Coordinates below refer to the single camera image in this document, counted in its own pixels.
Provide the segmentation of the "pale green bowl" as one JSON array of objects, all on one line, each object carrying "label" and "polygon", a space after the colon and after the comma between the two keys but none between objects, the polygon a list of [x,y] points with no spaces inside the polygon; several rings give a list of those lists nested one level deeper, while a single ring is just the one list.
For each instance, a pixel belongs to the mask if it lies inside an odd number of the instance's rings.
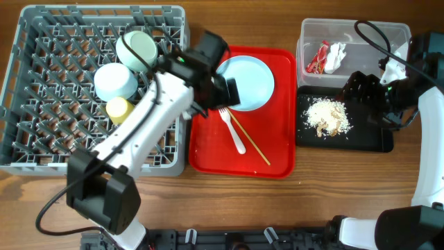
[{"label": "pale green bowl", "polygon": [[155,66],[158,50],[152,37],[142,31],[131,31],[122,35],[116,43],[117,57],[122,64],[134,72],[147,72],[147,67],[124,46],[122,39],[150,67]]}]

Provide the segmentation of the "yellow plastic cup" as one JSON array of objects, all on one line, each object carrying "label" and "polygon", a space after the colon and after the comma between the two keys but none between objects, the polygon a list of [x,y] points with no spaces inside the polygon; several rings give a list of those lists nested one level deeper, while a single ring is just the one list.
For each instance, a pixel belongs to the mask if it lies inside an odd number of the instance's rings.
[{"label": "yellow plastic cup", "polygon": [[135,106],[122,97],[115,97],[109,100],[105,110],[113,124],[122,124]]}]

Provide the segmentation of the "rice and food scraps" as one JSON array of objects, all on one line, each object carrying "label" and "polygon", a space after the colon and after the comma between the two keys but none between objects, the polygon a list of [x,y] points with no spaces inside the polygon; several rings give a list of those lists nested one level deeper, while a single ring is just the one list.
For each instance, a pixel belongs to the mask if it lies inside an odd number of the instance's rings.
[{"label": "rice and food scraps", "polygon": [[308,107],[303,108],[300,115],[303,128],[315,130],[318,138],[346,134],[354,127],[344,103],[320,97],[308,98],[308,101]]}]

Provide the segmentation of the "white plastic fork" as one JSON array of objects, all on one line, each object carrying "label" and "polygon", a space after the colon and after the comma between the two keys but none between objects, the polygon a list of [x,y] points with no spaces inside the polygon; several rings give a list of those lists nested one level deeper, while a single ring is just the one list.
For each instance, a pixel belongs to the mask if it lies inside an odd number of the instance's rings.
[{"label": "white plastic fork", "polygon": [[225,124],[228,127],[228,130],[232,136],[234,145],[235,145],[238,153],[245,154],[246,148],[231,123],[231,116],[228,112],[228,109],[227,108],[219,109],[219,114],[221,116],[221,119],[225,122]]}]

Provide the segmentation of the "light blue bowl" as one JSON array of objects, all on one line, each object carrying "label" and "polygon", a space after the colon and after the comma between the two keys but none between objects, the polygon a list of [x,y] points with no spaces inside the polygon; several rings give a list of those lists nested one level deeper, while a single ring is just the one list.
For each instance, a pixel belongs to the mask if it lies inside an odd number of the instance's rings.
[{"label": "light blue bowl", "polygon": [[112,62],[96,71],[94,87],[97,97],[103,101],[115,97],[129,99],[137,91],[137,79],[125,65]]}]

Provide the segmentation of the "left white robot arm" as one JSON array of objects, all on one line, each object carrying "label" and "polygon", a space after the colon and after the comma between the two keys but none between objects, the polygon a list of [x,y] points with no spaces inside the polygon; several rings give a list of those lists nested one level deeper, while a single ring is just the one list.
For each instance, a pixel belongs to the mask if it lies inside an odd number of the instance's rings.
[{"label": "left white robot arm", "polygon": [[194,48],[162,56],[153,84],[123,124],[92,151],[70,156],[67,205],[98,224],[116,248],[138,249],[145,238],[135,181],[163,132],[183,113],[205,117],[240,102],[235,81],[216,72],[229,50],[222,37],[205,31]]}]

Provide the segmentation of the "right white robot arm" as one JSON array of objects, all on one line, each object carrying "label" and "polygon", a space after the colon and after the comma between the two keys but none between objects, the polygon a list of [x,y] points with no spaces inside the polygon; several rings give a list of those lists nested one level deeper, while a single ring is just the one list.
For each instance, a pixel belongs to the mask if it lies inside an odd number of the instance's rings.
[{"label": "right white robot arm", "polygon": [[377,77],[353,73],[339,94],[362,103],[379,117],[414,107],[420,114],[422,140],[420,171],[411,205],[385,210],[377,219],[337,215],[324,233],[325,243],[357,249],[443,248],[443,34],[413,36],[406,59],[366,37],[369,45],[406,67],[407,77],[378,83]]}]

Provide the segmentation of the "red snack wrapper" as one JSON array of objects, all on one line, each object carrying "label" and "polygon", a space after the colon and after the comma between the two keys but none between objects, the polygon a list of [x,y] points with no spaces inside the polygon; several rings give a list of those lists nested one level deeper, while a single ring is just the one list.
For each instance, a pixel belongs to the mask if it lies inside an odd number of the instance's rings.
[{"label": "red snack wrapper", "polygon": [[322,74],[327,62],[327,52],[330,47],[330,43],[327,40],[323,40],[321,47],[316,52],[311,62],[306,66],[307,73]]}]

